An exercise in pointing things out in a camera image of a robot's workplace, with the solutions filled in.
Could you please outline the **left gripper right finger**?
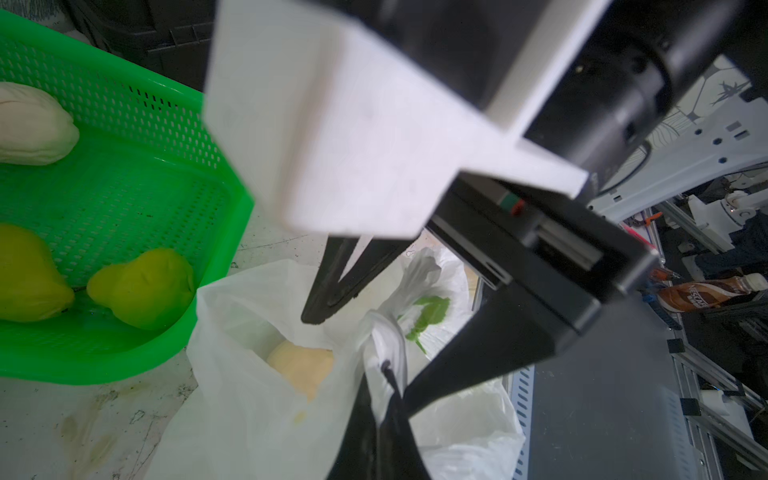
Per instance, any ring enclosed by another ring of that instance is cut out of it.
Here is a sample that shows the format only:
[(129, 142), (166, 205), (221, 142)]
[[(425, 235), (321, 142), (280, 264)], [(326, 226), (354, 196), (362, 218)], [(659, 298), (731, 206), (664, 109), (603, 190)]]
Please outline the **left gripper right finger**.
[(381, 372), (393, 394), (379, 426), (379, 478), (429, 480), (389, 360), (383, 363)]

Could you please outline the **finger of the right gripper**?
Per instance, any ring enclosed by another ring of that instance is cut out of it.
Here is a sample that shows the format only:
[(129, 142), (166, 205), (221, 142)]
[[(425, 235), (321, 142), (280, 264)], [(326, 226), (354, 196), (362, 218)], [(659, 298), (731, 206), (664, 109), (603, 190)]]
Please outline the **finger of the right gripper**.
[(570, 340), (569, 299), (518, 282), (494, 293), (406, 388), (406, 414), (555, 356)]
[(347, 267), (360, 237), (330, 236), (301, 314), (304, 324), (322, 324), (382, 273), (414, 239), (372, 239)]

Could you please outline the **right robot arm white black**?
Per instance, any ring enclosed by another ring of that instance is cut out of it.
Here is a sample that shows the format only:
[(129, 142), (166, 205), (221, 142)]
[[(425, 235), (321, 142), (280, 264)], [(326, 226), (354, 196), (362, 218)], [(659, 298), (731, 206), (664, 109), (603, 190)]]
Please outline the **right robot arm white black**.
[[(649, 136), (727, 56), (752, 85), (669, 145)], [(441, 397), (561, 353), (651, 268), (614, 223), (767, 158), (767, 5), (614, 1), (525, 138), (587, 171), (575, 199), (462, 174), (428, 230), (491, 287), (489, 299), (402, 392), (414, 415)]]

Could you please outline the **lemon print plastic bag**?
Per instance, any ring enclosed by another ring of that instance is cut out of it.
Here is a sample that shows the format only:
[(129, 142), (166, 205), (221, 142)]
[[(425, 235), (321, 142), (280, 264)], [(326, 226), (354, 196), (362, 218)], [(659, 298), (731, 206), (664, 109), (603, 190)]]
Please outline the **lemon print plastic bag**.
[[(369, 358), (404, 354), (415, 377), (470, 316), (463, 264), (442, 248), (398, 259), (338, 313), (309, 325), (301, 313), (316, 273), (280, 260), (198, 291), (187, 348), (198, 386), (166, 428), (148, 478), (324, 478)], [(312, 401), (267, 363), (285, 340), (333, 352)]]

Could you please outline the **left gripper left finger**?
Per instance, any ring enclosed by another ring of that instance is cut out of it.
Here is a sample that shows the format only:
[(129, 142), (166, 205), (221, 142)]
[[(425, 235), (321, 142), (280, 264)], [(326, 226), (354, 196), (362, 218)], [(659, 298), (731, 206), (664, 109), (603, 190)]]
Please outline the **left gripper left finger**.
[(363, 376), (339, 452), (326, 479), (377, 479), (377, 436), (367, 377)]

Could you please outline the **green pear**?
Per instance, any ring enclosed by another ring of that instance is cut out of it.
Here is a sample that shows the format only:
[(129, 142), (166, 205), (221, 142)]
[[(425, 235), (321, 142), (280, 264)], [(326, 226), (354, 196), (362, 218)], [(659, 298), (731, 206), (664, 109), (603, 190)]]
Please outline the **green pear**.
[(63, 314), (75, 293), (47, 244), (31, 230), (1, 224), (1, 319), (33, 323)]
[(154, 249), (122, 264), (103, 267), (86, 286), (96, 304), (121, 322), (144, 331), (177, 322), (195, 297), (191, 264), (172, 249)]

